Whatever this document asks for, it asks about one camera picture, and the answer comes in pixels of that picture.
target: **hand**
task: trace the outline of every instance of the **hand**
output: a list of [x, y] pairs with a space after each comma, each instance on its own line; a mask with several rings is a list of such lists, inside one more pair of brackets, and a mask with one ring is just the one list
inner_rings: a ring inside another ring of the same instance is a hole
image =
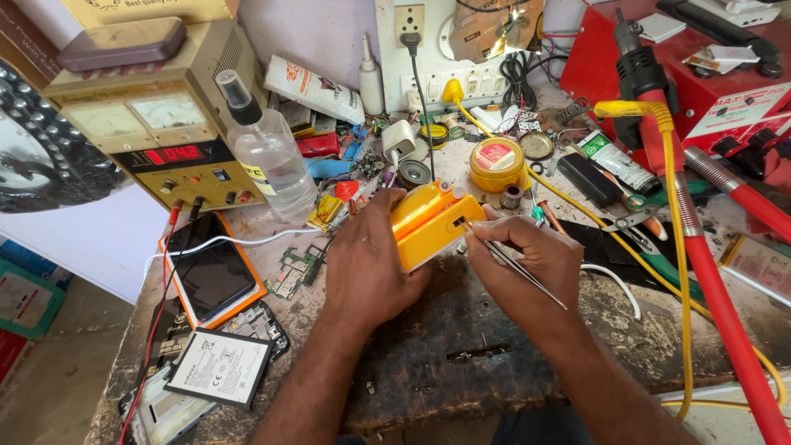
[[390, 210], [406, 191], [385, 188], [349, 221], [327, 251], [324, 309], [368, 336], [380, 324], [418, 301], [431, 277], [431, 265], [411, 274], [401, 265]]
[[524, 259], [517, 262], [569, 308], [564, 310], [513, 268], [499, 264], [476, 236], [465, 235], [468, 260], [486, 290], [503, 313], [541, 349], [545, 338], [556, 340], [570, 324], [581, 321], [577, 300], [582, 245], [547, 225], [536, 227], [536, 221], [528, 216], [501, 218], [489, 204], [484, 204], [483, 210], [489, 221], [474, 223], [475, 235], [521, 250]]

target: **spray bottle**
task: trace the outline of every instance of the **spray bottle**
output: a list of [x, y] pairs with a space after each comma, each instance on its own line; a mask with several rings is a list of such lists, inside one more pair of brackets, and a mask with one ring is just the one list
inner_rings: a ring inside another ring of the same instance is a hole
[[362, 35], [362, 63], [357, 69], [360, 80], [360, 96], [362, 109], [369, 116], [376, 116], [384, 112], [384, 90], [382, 89], [382, 70], [373, 61], [371, 50], [368, 46], [368, 37]]
[[274, 213], [286, 221], [304, 222], [319, 191], [286, 119], [271, 108], [261, 109], [236, 71], [222, 71], [214, 81], [237, 123], [228, 130], [233, 155]]

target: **tweezers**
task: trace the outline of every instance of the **tweezers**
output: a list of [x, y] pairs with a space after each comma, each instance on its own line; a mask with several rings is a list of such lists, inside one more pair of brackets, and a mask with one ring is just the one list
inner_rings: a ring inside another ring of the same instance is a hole
[[[460, 223], [461, 223], [462, 226], [464, 226], [465, 229], [467, 229], [468, 232], [472, 232], [472, 224], [470, 224], [468, 221], [464, 221], [464, 220], [460, 221]], [[536, 278], [534, 278], [533, 275], [530, 275], [530, 272], [528, 272], [527, 269], [523, 268], [521, 264], [516, 262], [516, 260], [514, 260], [511, 257], [509, 257], [508, 254], [503, 249], [500, 248], [500, 246], [498, 246], [494, 242], [487, 241], [485, 239], [481, 239], [481, 242], [483, 242], [483, 244], [485, 244], [486, 247], [488, 247], [489, 250], [495, 256], [499, 257], [507, 265], [509, 265], [512, 268], [516, 269], [516, 271], [519, 272], [524, 278], [527, 278], [531, 283], [535, 284], [539, 289], [544, 291], [544, 293], [549, 295], [554, 300], [554, 302], [556, 302], [557, 304], [560, 305], [560, 307], [562, 307], [565, 310], [569, 309], [568, 307], [566, 307], [565, 304], [563, 304], [562, 301], [558, 300], [557, 297], [552, 295], [552, 292], [549, 292], [541, 283], [539, 283], [539, 281], [536, 280]]]

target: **phone screen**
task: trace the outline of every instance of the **phone screen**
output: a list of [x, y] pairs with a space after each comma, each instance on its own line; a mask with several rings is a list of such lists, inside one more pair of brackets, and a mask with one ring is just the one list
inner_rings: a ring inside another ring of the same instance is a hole
[[[193, 231], [184, 250], [197, 247], [211, 238], [228, 235], [216, 214], [209, 213], [194, 223], [178, 229], [170, 237], [169, 252], [178, 252]], [[170, 256], [176, 262], [176, 255]], [[255, 279], [236, 246], [227, 240], [215, 242], [197, 252], [181, 256], [176, 274], [182, 292], [189, 299], [196, 318], [205, 321], [230, 305], [255, 286]]]

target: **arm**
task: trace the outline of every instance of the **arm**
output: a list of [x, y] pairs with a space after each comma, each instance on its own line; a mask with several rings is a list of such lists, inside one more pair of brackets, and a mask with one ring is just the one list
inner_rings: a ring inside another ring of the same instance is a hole
[[473, 226], [478, 237], [508, 242], [524, 253], [518, 260], [566, 311], [511, 268], [500, 265], [475, 236], [466, 236], [469, 261], [508, 318], [549, 360], [566, 395], [596, 443], [698, 443], [670, 412], [650, 396], [602, 348], [577, 313], [582, 246], [571, 238], [539, 229], [526, 216]]
[[428, 265], [411, 275], [401, 267], [390, 209], [405, 194], [382, 190], [335, 235], [324, 308], [250, 444], [335, 442], [365, 339], [418, 301], [429, 282]]

